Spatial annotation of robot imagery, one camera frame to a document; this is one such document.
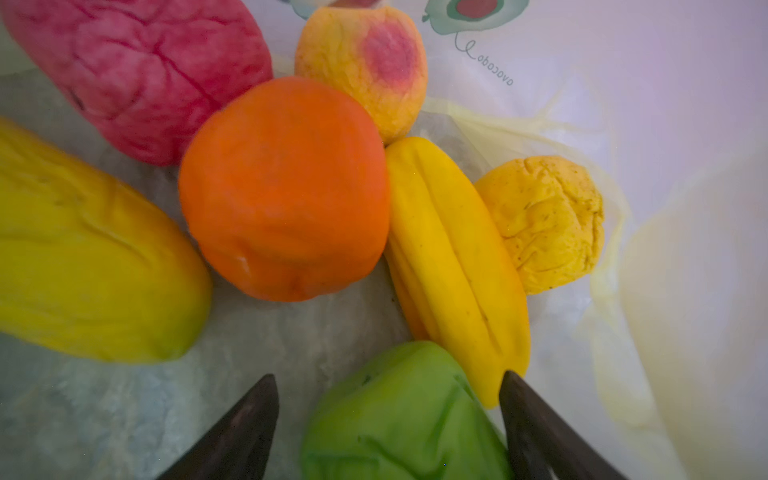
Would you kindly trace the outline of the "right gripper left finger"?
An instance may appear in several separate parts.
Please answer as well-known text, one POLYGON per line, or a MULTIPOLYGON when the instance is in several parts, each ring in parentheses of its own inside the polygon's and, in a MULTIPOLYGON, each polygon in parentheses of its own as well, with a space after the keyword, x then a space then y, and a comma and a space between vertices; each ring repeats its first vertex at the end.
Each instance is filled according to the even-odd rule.
POLYGON ((261 479, 278 415, 276 379, 267 374, 158 478, 261 479))

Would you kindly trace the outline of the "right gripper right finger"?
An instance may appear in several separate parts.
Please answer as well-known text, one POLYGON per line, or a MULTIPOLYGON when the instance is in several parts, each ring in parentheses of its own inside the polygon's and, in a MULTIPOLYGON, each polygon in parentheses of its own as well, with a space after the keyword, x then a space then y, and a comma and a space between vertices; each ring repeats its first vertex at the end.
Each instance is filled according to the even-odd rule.
POLYGON ((499 401, 516 479, 625 480, 517 373, 504 374, 499 401))

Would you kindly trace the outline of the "green toy fruit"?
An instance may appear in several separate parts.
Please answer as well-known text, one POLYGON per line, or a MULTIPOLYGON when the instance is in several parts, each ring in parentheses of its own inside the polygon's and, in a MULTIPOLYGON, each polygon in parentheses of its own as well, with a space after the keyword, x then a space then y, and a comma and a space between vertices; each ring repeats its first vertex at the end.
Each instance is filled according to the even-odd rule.
POLYGON ((328 390, 300 454, 306 479, 511 479, 500 433, 453 357, 411 341, 328 390))

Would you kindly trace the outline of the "yellow plastic bag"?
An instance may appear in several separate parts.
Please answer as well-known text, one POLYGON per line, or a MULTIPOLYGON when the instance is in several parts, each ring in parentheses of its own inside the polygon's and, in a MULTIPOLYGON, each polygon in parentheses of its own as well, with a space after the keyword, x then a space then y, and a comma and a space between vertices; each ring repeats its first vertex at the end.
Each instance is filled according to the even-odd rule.
MULTIPOLYGON (((615 159, 608 115, 578 66, 576 46, 613 22, 605 14, 580 21, 586 2, 241 2, 269 48, 268 81, 305 78, 295 54, 315 10, 405 12, 425 47, 428 86, 396 141, 433 142, 474 187, 515 159, 561 156, 585 167, 603 197, 600 259, 574 282, 524 290, 531 359, 518 375, 625 479, 766 477, 765 130, 638 225, 606 169, 615 159)), ((135 160, 79 113, 1 19, 3 120, 151 201, 188 237, 213 283, 203 330, 175 360, 80 358, 1 330, 3 478, 159 479, 272 374, 279 415, 261 479, 306 479, 302 442, 321 397, 393 347, 433 342, 413 336, 385 257, 391 188, 387 240, 369 275, 305 301, 260 300, 209 264, 182 213, 180 165, 207 120, 179 164, 135 160)), ((386 167, 392 143, 383 143, 386 167)))

